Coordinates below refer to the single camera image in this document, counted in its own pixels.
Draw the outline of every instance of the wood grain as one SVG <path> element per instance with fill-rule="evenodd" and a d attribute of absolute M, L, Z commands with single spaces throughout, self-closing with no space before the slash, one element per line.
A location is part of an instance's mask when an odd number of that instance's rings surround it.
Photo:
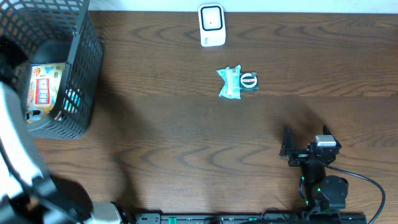
<path fill-rule="evenodd" d="M 378 223 L 398 219 L 398 22 L 394 15 L 226 13 L 227 42 L 200 46 L 197 14 L 91 12 L 105 46 L 91 126 L 76 141 L 36 139 L 50 168 L 95 202 L 163 212 L 302 207 L 300 169 L 279 157 L 284 126 L 305 147 L 322 125 L 333 165 L 378 181 Z M 260 91 L 219 98 L 216 70 L 242 65 Z M 349 181 L 347 212 L 381 195 Z"/>

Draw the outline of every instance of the plastic basket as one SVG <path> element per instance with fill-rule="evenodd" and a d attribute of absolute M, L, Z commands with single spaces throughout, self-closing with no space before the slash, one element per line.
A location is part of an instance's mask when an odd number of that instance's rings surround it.
<path fill-rule="evenodd" d="M 15 42 L 29 62 L 16 72 L 25 113 L 30 64 L 67 59 L 55 105 L 28 124 L 40 138 L 80 138 L 90 122 L 102 49 L 88 13 L 89 0 L 0 0 L 0 35 Z"/>

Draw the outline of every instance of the white wall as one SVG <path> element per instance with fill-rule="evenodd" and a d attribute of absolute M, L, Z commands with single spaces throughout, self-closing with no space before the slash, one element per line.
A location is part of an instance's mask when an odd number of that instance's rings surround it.
<path fill-rule="evenodd" d="M 398 0 L 91 0 L 90 10 L 197 11 L 219 3 L 226 12 L 398 13 Z"/>

